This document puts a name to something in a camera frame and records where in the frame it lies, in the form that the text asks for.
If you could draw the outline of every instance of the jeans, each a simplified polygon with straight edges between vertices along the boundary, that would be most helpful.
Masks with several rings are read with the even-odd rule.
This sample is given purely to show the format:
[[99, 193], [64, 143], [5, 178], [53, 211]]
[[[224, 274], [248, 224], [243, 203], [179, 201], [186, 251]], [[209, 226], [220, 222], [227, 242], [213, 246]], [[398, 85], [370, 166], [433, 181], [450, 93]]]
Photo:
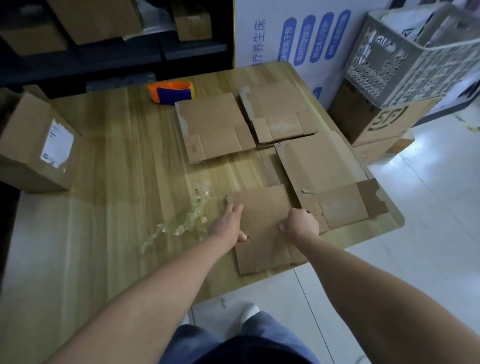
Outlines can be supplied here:
[[[315, 355], [286, 327], [267, 312], [260, 311], [245, 321], [238, 335], [257, 335], [292, 348], [313, 364], [320, 364]], [[222, 341], [194, 325], [182, 325], [173, 334], [159, 364], [192, 364]]]

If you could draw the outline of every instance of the floor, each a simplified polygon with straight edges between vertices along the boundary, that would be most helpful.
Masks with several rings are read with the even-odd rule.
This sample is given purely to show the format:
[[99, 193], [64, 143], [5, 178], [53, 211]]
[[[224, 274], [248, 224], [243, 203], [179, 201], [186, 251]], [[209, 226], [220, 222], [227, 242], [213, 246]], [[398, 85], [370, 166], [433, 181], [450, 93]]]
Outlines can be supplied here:
[[[480, 107], [465, 115], [480, 115]], [[480, 334], [480, 132], [450, 115], [413, 133], [416, 141], [400, 155], [369, 167], [405, 226], [348, 250], [421, 289]], [[299, 336], [321, 363], [369, 363], [310, 264], [200, 303], [192, 316], [228, 338], [249, 302]]]

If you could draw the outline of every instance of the person's left hand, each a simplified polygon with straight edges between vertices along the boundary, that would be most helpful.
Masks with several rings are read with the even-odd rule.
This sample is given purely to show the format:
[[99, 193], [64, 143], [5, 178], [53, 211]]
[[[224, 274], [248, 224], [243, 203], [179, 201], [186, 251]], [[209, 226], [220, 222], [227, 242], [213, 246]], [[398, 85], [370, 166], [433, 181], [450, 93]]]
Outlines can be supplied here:
[[229, 249], [233, 248], [237, 241], [247, 240], [247, 235], [240, 231], [242, 210], [242, 204], [228, 204], [226, 211], [212, 222], [208, 235], [218, 237]]

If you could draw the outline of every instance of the hand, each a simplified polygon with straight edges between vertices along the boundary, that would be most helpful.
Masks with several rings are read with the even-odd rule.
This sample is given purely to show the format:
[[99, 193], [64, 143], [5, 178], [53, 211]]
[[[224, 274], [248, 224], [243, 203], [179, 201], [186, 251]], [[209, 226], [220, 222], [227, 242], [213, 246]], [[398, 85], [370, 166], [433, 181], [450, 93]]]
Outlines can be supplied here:
[[280, 225], [280, 231], [295, 240], [304, 236], [318, 236], [319, 230], [317, 220], [303, 208], [291, 208], [287, 219]]
[[212, 222], [208, 235], [218, 237], [228, 245], [229, 249], [233, 248], [237, 241], [244, 242], [247, 240], [247, 235], [240, 231], [242, 210], [242, 204], [228, 204], [223, 215], [220, 215]]

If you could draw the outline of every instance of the person's left arm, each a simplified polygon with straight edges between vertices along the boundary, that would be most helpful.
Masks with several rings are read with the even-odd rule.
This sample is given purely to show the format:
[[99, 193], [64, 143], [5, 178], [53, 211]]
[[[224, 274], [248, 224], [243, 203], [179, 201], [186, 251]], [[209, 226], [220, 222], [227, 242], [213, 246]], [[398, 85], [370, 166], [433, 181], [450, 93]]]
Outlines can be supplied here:
[[207, 239], [116, 297], [46, 363], [157, 364], [212, 266], [246, 240], [242, 210], [229, 204]]

